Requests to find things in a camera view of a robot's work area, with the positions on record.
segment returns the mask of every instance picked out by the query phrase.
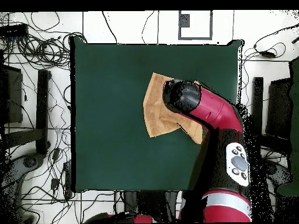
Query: floor tile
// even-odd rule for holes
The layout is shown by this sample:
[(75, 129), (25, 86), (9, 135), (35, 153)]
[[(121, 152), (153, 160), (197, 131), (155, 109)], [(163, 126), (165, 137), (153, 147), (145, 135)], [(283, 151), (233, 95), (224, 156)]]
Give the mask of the floor tile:
[[(287, 14), (287, 10), (235, 10), (234, 22), (234, 39), (243, 39), (245, 45), (243, 52), (253, 45), (262, 37), (274, 33), (284, 27), (296, 25), (298, 16)], [(299, 27), (290, 30), (283, 30), (275, 35), (264, 38), (257, 44), (258, 51), (264, 51), (271, 48), (276, 43), (282, 42), (286, 46), (286, 52), (280, 58), (274, 60), (292, 60), (299, 56), (299, 43), (291, 42), (299, 36)], [(279, 44), (276, 47), (277, 54), (283, 53), (284, 46)], [(268, 60), (257, 56), (255, 60)]]

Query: folded cloth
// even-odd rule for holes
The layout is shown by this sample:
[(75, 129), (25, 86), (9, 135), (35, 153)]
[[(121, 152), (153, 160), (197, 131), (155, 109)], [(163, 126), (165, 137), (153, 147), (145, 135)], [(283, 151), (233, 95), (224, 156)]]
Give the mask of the folded cloth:
[(195, 143), (201, 144), (202, 126), (180, 114), (171, 112), (164, 105), (163, 85), (172, 79), (156, 73), (152, 74), (143, 101), (144, 120), (149, 137), (157, 137), (182, 128)]

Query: white floor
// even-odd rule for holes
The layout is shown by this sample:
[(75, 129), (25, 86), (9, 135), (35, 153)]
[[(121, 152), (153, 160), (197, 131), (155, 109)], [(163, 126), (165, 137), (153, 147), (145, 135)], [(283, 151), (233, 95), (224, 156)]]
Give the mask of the white floor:
[[(205, 37), (209, 22), (207, 20), (206, 11), (193, 11), (184, 13), (190, 13), (191, 19), (195, 18), (204, 23), (197, 30), (197, 37)], [(65, 34), (57, 32), (81, 32), (86, 37), (88, 43), (115, 43), (115, 39), (107, 27), (105, 19), (101, 12), (58, 12), (57, 13), (60, 22), (56, 27), (50, 29), (52, 33), (45, 33), (40, 31), (39, 34), (33, 29), (29, 29), (29, 33), (34, 36), (41, 35), (45, 39), (58, 38), (58, 36), (64, 37)], [(282, 29), (287, 26), (295, 25), (299, 22), (298, 15), (292, 15), (290, 11), (282, 10), (214, 10), (213, 11), (213, 38), (212, 40), (178, 40), (178, 10), (166, 11), (161, 10), (146, 10), (139, 12), (105, 12), (107, 21), (109, 22), (110, 28), (117, 38), (118, 43), (126, 44), (142, 44), (143, 40), (145, 43), (151, 44), (227, 44), (232, 39), (243, 39), (245, 41), (245, 46), (243, 48), (243, 59), (252, 52), (253, 49), (249, 50), (244, 54), (244, 52), (252, 48), (255, 42), (261, 37), (273, 33), (276, 30)], [(36, 26), (41, 29), (47, 29), (54, 26), (58, 19), (55, 12), (39, 12), (32, 14), (32, 19)], [(10, 17), (11, 21), (24, 22), (33, 26), (31, 20), (31, 13), (13, 13)], [(275, 59), (264, 59), (261, 56), (252, 58), (250, 61), (245, 63), (246, 71), (242, 71), (242, 79), (245, 83), (248, 83), (247, 87), (247, 98), (245, 90), (242, 91), (241, 102), (243, 104), (251, 104), (251, 82), (253, 77), (262, 76), (264, 77), (264, 99), (268, 98), (268, 87), (273, 80), (288, 78), (290, 76), (288, 61), (299, 56), (299, 42), (292, 44), (291, 41), (299, 36), (299, 29), (285, 30), (276, 35), (272, 35), (263, 39), (258, 43), (257, 49), (267, 50), (278, 42), (282, 42), (286, 46), (286, 52), (280, 58)], [(283, 46), (277, 45), (278, 55), (283, 52)], [(34, 92), (34, 87), (37, 86), (37, 71), (33, 69), (29, 64), (19, 64), (20, 62), (25, 62), (22, 55), (18, 54), (18, 50), (13, 51), (15, 54), (11, 54), (9, 57), (9, 65), (20, 68), (23, 73), (23, 83), (24, 90), (26, 91), (28, 101), (22, 103), (23, 107), (28, 112), (30, 119), (35, 125), (36, 122), (36, 93)], [(53, 75), (53, 80), (50, 80), (50, 93), (49, 95), (49, 107), (55, 106), (50, 112), (50, 120), (53, 126), (49, 123), (48, 138), (53, 144), (50, 150), (54, 147), (57, 139), (60, 140), (61, 136), (66, 138), (66, 143), (70, 144), (70, 133), (68, 130), (70, 126), (70, 113), (67, 109), (67, 104), (63, 100), (61, 93), (70, 84), (69, 71), (63, 70), (61, 68), (50, 69)], [(69, 99), (69, 90), (66, 91), (66, 99)], [(267, 101), (264, 101), (263, 110), (263, 132), (265, 132), (266, 126), (266, 113), (267, 113)], [(23, 113), (23, 122), (21, 124), (10, 124), (9, 130), (14, 132), (20, 131), (24, 128), (31, 128), (29, 118), (26, 113)], [(64, 143), (60, 144), (60, 148), (64, 149), (67, 145)], [(20, 155), (24, 155), (28, 152), (34, 152), (35, 143), (28, 143), (16, 150), (13, 153), (12, 158), (16, 158)], [(56, 173), (59, 174), (58, 170), (61, 171), (62, 164), (66, 159), (71, 158), (70, 150), (67, 151), (67, 157), (64, 155), (62, 159), (57, 163)], [(28, 191), (33, 186), (43, 186), (45, 191), (50, 190), (51, 176), (49, 177), (47, 160), (45, 160), (44, 165), (38, 170), (29, 173), (26, 179), (31, 180), (25, 181), (22, 188), (22, 193), (28, 193)], [(55, 203), (49, 204), (51, 202), (51, 197), (46, 195), (41, 190), (33, 189), (32, 195), (28, 195), (23, 200), (25, 208), (30, 208), (32, 211), (36, 211), (40, 214), (41, 218), (39, 223), (51, 223), (53, 218), (61, 212), (63, 207), (67, 204)], [(100, 191), (87, 191), (85, 193), (78, 194), (73, 200), (71, 208), (64, 215), (59, 223), (78, 223), (80, 219), (80, 211), (83, 211), (89, 207), (98, 194), (106, 193), (111, 194), (111, 191), (100, 192)], [(63, 199), (61, 190), (58, 192), (58, 198)], [(177, 210), (180, 208), (180, 196), (178, 197)], [(93, 215), (101, 212), (113, 213), (113, 196), (99, 196), (97, 201), (93, 204), (91, 208), (85, 211), (84, 219), (88, 219)], [(123, 205), (121, 203), (117, 204), (118, 211), (122, 211)]]

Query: black border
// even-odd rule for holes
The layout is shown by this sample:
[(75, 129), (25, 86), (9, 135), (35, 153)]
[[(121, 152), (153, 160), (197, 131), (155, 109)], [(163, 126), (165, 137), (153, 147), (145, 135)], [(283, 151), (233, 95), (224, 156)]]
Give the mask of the black border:
[(179, 40), (212, 40), (213, 37), (213, 11), (210, 11), (210, 36), (209, 37), (196, 37), (196, 38), (192, 38), (192, 37), (182, 37), (181, 35), (181, 31), (180, 29), (181, 27), (181, 23), (180, 23), (180, 16), (181, 16), (182, 11), (179, 10), (179, 31), (178, 31), (178, 35), (179, 35)]

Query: power adapter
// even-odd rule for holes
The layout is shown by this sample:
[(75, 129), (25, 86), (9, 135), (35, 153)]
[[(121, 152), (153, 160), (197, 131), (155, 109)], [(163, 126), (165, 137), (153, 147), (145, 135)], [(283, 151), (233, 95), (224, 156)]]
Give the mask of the power adapter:
[(52, 155), (53, 164), (56, 163), (56, 161), (57, 161), (59, 155), (60, 155), (60, 149), (55, 149), (55, 150), (54, 150), (54, 153), (53, 153), (53, 155)]
[(51, 180), (51, 190), (53, 190), (53, 193), (57, 191), (59, 188), (59, 179), (57, 178), (52, 178)]
[(275, 54), (270, 51), (260, 51), (259, 54), (265, 58), (276, 58)]

